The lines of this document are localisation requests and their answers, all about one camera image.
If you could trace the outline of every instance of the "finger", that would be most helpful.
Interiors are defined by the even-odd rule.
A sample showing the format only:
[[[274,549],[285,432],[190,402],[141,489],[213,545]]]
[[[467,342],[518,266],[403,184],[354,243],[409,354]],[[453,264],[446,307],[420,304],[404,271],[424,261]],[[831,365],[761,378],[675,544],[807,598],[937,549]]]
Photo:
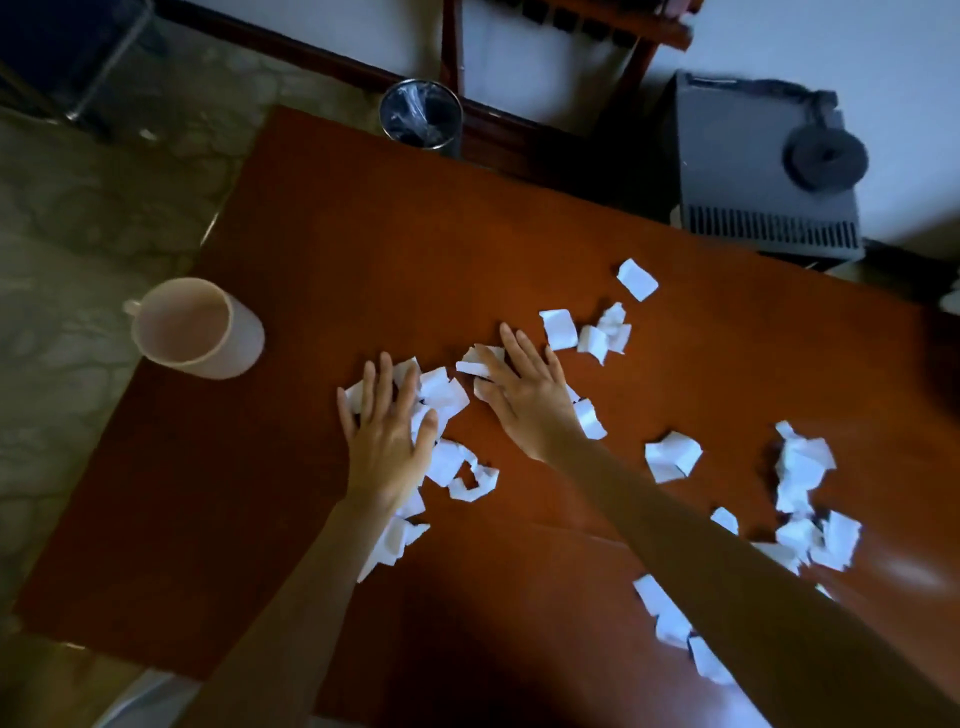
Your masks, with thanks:
[[[560,364],[560,358],[557,356],[557,353],[550,349],[549,346],[546,348],[546,366],[550,370],[550,377],[562,386],[566,386],[566,376],[564,375],[564,367]]]
[[[423,466],[423,471],[430,467],[430,455],[433,445],[437,441],[437,429],[440,426],[440,416],[437,410],[431,409],[420,423],[420,432],[417,433],[417,444],[414,445],[414,459]]]
[[[347,400],[347,393],[343,387],[337,387],[337,412],[340,413],[340,427],[344,430],[344,437],[347,438],[347,444],[353,442],[353,435],[357,431],[357,421],[353,417],[353,411],[350,409],[350,403]]]
[[[373,384],[376,381],[376,367],[368,361],[363,365],[363,399],[360,402],[360,424],[368,423],[373,416]]]
[[[527,378],[538,378],[540,375],[534,368],[533,362],[530,361],[530,357],[520,348],[520,345],[516,342],[514,333],[510,331],[510,327],[506,324],[500,325],[500,338],[503,339],[503,347],[510,355],[510,361],[513,363],[516,372],[520,376]]]
[[[540,353],[537,351],[537,347],[530,341],[530,337],[519,328],[516,330],[516,342],[520,345],[520,348],[523,349],[523,353],[527,355],[527,358],[530,359],[530,363],[534,365],[534,369],[537,370],[538,374],[544,379],[549,379],[550,370],[547,369],[546,364],[543,362]]]
[[[420,389],[420,367],[414,363],[407,368],[407,374],[400,385],[400,392],[396,395],[396,415],[400,419],[410,419],[410,411],[417,400],[418,389]]]
[[[513,425],[516,420],[516,414],[514,414],[514,409],[507,401],[506,395],[503,394],[503,390],[493,382],[486,381],[485,379],[478,379],[477,387],[479,387],[480,394],[483,395],[483,399],[490,405],[493,413],[496,415],[496,419],[500,421],[503,428],[507,429]]]
[[[519,381],[519,377],[514,374],[514,370],[496,358],[496,354],[493,353],[490,347],[477,344],[476,349],[477,354],[480,356],[480,361],[486,364],[487,369],[490,370],[490,378],[501,387],[507,387]]]
[[[394,403],[394,361],[386,352],[380,354],[380,374],[376,378],[376,404],[373,418],[382,420]]]

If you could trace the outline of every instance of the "forearm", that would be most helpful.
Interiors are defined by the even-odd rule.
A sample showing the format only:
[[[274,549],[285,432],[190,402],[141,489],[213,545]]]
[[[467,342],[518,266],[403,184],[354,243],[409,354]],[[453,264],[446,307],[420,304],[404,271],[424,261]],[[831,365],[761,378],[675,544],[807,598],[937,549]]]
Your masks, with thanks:
[[[610,519],[777,728],[956,724],[956,706],[861,621],[598,443],[567,443],[550,464]]]
[[[389,519],[341,501],[178,728],[301,726],[326,676],[357,576]]]

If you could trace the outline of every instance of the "left hand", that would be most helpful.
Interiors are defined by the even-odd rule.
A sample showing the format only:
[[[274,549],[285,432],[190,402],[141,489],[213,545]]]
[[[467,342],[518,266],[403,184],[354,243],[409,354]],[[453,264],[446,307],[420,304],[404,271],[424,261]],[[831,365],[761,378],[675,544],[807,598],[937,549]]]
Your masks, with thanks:
[[[420,425],[416,446],[410,439],[411,410],[417,397],[420,371],[411,367],[394,404],[394,364],[380,354],[380,374],[373,362],[363,370],[363,404],[357,427],[347,394],[337,388],[340,424],[350,448],[347,501],[393,514],[423,482],[437,439],[438,418],[431,409]]]

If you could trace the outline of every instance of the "tiled floor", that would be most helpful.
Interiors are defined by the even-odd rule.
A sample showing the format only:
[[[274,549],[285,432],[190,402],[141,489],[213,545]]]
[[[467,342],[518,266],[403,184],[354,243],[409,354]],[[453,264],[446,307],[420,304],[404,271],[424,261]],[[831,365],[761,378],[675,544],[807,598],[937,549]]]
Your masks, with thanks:
[[[99,102],[113,143],[0,112],[4,726],[89,726],[140,672],[10,617],[136,363],[122,302],[190,267],[271,105],[375,124],[375,96],[156,27],[165,53],[133,49]]]

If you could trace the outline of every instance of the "hand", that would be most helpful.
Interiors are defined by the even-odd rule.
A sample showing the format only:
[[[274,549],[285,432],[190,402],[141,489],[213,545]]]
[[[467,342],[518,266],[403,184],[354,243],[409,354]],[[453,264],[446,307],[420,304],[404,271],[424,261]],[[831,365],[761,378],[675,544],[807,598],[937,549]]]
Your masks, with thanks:
[[[477,387],[510,439],[543,462],[549,462],[557,448],[586,440],[566,393],[564,368],[553,350],[546,348],[544,362],[527,335],[518,330],[514,337],[506,324],[500,325],[500,338],[516,374],[490,349],[477,347],[493,380],[479,380]]]
[[[410,418],[420,371],[411,367],[394,399],[394,363],[380,354],[380,376],[373,362],[363,369],[363,404],[360,427],[350,411],[347,393],[337,388],[340,424],[350,448],[347,500],[393,514],[423,482],[430,467],[430,453],[437,439],[437,412],[423,418],[417,445],[410,440]]]

